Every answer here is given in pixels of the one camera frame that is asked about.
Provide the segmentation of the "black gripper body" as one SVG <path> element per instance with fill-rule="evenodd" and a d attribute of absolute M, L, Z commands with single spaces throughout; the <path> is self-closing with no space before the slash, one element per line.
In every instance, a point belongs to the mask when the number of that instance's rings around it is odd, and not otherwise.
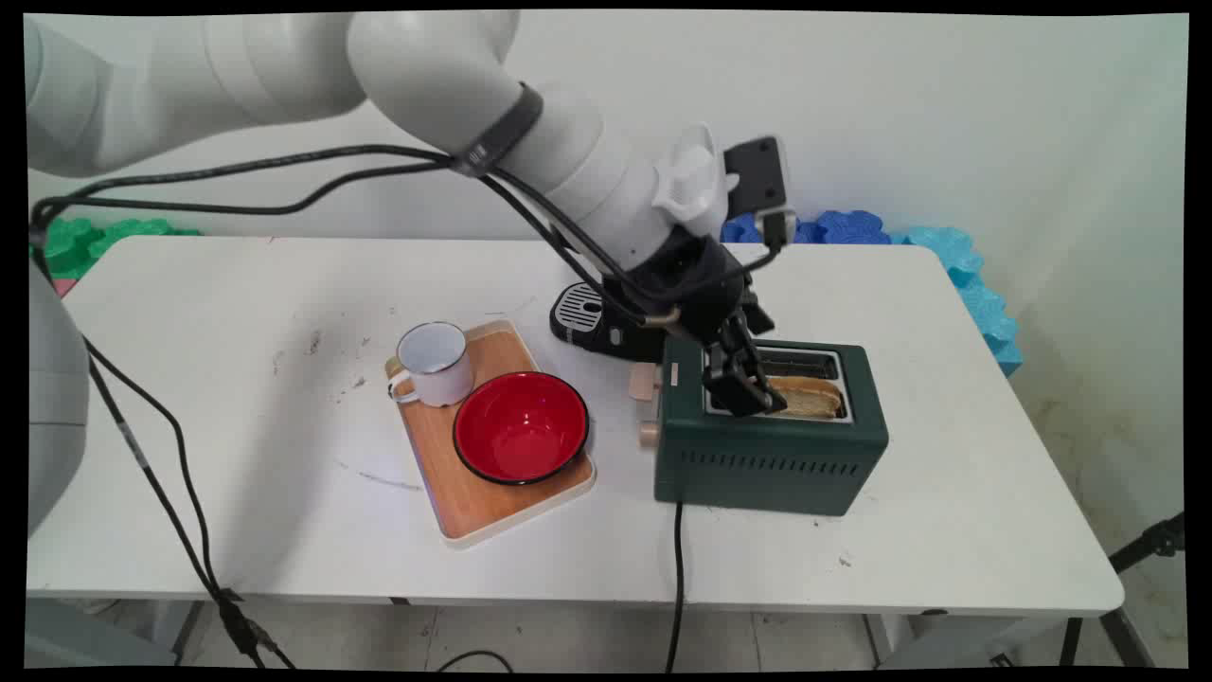
<path fill-rule="evenodd" d="M 701 349 L 753 346 L 747 311 L 758 302 L 753 277 L 724 276 L 739 268 L 741 260 L 718 239 L 671 230 L 652 258 L 628 273 L 628 299 L 645 314 L 669 314 L 676 308 L 671 336 Z"/>

